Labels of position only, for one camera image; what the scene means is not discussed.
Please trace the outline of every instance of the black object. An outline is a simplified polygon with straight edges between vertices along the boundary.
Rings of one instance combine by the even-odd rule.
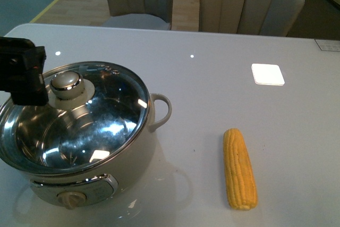
[[[24,38],[0,37],[0,90],[11,93],[15,105],[47,104],[45,59],[44,46],[36,47]]]

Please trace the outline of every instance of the wooden floor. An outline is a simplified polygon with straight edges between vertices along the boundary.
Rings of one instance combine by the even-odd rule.
[[[109,18],[106,0],[59,0],[36,23],[100,26]],[[174,0],[172,30],[198,31],[199,0]]]

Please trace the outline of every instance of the glass lid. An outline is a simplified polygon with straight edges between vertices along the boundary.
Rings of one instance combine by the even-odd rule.
[[[66,71],[75,72],[68,81],[77,74],[85,81],[76,99],[62,97],[76,82],[54,89],[55,75]],[[44,78],[47,105],[17,106],[9,99],[1,108],[0,157],[19,170],[66,174],[99,165],[133,142],[145,124],[149,93],[122,66],[81,62],[53,69]],[[59,90],[61,98],[52,90]]]

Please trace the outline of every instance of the lid knob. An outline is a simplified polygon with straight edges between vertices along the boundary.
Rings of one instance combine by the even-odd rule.
[[[57,195],[57,200],[67,209],[75,209],[86,201],[86,195],[78,191],[65,191]]]
[[[84,91],[84,79],[78,72],[65,71],[53,77],[50,88],[60,99],[77,98]]]

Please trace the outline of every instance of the white table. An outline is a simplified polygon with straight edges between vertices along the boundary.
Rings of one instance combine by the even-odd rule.
[[[90,60],[123,65],[166,95],[173,114],[156,131],[143,178],[93,206],[50,205],[0,161],[0,226],[340,226],[340,52],[312,39],[42,24],[7,36],[45,46],[45,71]],[[278,65],[285,84],[255,84],[253,63]],[[156,105],[158,116],[163,110]],[[233,127],[258,187],[248,212],[226,199],[222,136]]]

